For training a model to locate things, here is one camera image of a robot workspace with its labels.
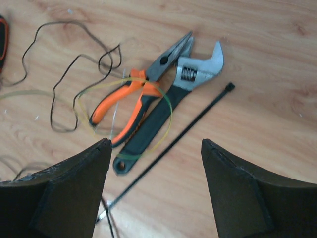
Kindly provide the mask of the black adjustable wrench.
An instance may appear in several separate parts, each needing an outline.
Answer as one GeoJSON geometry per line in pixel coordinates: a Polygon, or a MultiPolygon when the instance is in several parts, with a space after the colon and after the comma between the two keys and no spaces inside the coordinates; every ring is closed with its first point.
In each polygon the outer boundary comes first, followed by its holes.
{"type": "Polygon", "coordinates": [[[145,118],[137,132],[123,146],[113,161],[113,170],[118,175],[127,174],[142,156],[164,123],[170,118],[171,110],[198,86],[217,77],[224,65],[224,55],[220,41],[216,41],[209,59],[180,56],[176,76],[166,93],[167,102],[162,99],[145,118]]]}

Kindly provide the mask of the black zip tie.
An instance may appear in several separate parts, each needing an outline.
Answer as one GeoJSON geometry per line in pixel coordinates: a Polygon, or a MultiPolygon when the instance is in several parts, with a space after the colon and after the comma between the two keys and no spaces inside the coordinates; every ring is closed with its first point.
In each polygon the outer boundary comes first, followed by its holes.
{"type": "Polygon", "coordinates": [[[229,82],[223,91],[215,97],[215,99],[207,107],[205,107],[190,124],[188,124],[188,126],[124,189],[124,191],[109,206],[104,206],[104,211],[97,217],[95,224],[99,223],[104,218],[102,218],[103,215],[108,215],[108,211],[116,205],[217,102],[234,89],[235,85],[232,82],[229,82]]]}

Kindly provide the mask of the orange black combination pliers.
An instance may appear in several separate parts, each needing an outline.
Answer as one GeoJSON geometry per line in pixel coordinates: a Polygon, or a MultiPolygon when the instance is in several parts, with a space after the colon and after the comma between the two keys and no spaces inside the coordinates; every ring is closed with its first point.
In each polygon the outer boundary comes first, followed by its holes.
{"type": "Polygon", "coordinates": [[[9,24],[6,19],[0,16],[0,71],[2,71],[9,42],[9,24]]]}

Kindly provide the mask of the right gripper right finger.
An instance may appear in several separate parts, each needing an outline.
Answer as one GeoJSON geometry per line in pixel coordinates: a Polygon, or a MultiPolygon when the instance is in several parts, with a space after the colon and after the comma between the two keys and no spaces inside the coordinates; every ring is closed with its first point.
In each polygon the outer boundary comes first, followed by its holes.
{"type": "Polygon", "coordinates": [[[316,184],[268,171],[210,139],[201,156],[219,237],[316,237],[316,184]]]}

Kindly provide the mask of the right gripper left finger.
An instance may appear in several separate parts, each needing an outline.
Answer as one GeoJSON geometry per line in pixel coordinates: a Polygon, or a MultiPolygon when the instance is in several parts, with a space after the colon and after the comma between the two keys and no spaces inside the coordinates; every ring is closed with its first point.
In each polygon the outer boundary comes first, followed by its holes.
{"type": "Polygon", "coordinates": [[[39,172],[0,184],[2,238],[90,238],[111,159],[104,138],[39,172]]]}

